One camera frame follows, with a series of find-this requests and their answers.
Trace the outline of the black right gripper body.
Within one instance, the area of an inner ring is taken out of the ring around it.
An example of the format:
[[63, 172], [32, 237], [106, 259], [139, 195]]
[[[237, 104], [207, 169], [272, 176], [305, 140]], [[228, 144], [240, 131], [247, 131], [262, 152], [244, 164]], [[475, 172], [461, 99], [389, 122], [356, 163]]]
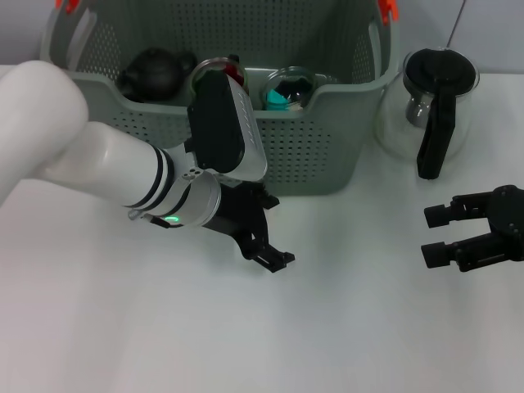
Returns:
[[489, 192], [486, 219], [492, 248], [483, 263], [523, 261], [523, 190], [505, 185]]

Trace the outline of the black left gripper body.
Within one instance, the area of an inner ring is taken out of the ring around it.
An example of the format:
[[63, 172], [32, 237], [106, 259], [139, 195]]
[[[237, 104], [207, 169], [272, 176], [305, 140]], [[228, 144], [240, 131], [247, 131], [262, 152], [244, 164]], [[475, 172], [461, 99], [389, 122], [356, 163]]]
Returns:
[[204, 227], [231, 237], [247, 260], [270, 260], [268, 226], [261, 183], [220, 184], [220, 202]]

